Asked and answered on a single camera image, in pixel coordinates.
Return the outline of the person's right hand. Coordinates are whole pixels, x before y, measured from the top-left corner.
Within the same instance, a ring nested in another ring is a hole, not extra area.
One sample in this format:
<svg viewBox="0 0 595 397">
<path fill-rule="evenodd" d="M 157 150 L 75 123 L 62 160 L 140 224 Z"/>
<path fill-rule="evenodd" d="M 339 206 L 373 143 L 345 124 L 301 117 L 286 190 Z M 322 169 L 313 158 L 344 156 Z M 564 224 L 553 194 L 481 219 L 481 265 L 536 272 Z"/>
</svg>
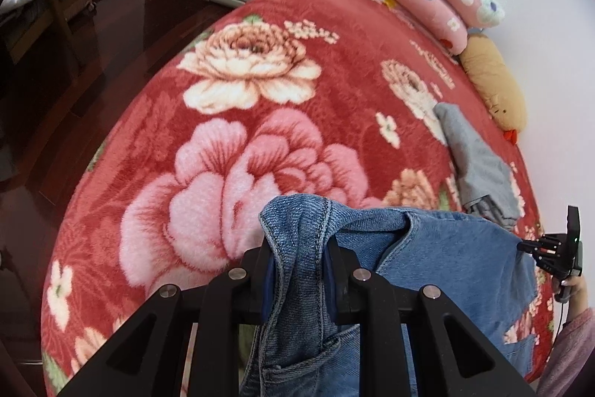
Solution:
<svg viewBox="0 0 595 397">
<path fill-rule="evenodd" d="M 560 293 L 562 289 L 570 290 L 566 323 L 575 319 L 589 307 L 587 283 L 583 275 L 571 276 L 564 281 L 554 278 L 553 289 L 555 294 Z"/>
</svg>

